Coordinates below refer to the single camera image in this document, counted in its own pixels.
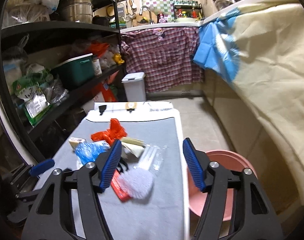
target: package with barcode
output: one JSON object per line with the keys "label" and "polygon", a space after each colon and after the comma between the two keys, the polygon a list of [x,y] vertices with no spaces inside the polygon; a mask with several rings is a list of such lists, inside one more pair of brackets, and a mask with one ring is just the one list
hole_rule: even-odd
{"label": "package with barcode", "polygon": [[26,75],[16,80],[12,87],[15,95],[25,101],[25,115],[30,124],[35,125],[51,107],[38,82]]}

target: cutting board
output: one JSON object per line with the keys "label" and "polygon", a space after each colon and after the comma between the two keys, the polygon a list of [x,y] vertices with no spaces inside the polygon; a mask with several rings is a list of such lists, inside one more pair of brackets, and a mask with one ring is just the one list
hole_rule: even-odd
{"label": "cutting board", "polygon": [[[140,20],[143,19],[143,17],[145,17],[146,19],[150,19],[150,14],[149,14],[149,11],[144,11],[142,13],[142,15],[139,15],[138,13],[136,14],[136,19],[133,20],[132,24],[133,24],[133,27],[136,27],[136,26],[141,26],[141,25],[147,25],[148,23],[145,23],[145,24],[140,24],[138,23]],[[157,23],[157,17],[155,15],[154,12],[152,12],[152,20],[154,21],[154,23]]]}

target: metal screw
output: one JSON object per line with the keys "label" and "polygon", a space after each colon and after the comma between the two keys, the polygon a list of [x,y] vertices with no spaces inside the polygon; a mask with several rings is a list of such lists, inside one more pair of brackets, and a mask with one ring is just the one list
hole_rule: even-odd
{"label": "metal screw", "polygon": [[251,169],[246,168],[246,169],[244,169],[244,173],[247,174],[247,175],[251,175],[253,172],[252,172]]}
{"label": "metal screw", "polygon": [[211,166],[212,168],[217,168],[218,166],[220,166],[220,164],[217,163],[217,162],[210,162],[210,166]]}
{"label": "metal screw", "polygon": [[85,165],[88,169],[92,169],[95,166],[95,163],[89,162]]}
{"label": "metal screw", "polygon": [[52,173],[54,175],[59,175],[61,173],[61,169],[55,169]]}

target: red plaid cloth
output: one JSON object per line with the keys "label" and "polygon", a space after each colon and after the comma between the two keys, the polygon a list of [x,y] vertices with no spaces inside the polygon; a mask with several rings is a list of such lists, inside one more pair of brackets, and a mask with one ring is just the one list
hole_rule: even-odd
{"label": "red plaid cloth", "polygon": [[199,42],[197,27],[146,29],[122,34],[128,73],[144,72],[146,92],[202,82],[204,71],[192,62]]}

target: green storage bin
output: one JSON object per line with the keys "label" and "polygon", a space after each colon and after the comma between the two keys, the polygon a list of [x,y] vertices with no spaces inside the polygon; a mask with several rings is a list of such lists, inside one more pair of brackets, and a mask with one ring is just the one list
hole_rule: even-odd
{"label": "green storage bin", "polygon": [[54,77],[59,75],[65,89],[76,89],[94,77],[92,53],[68,59],[55,66],[51,73]]}

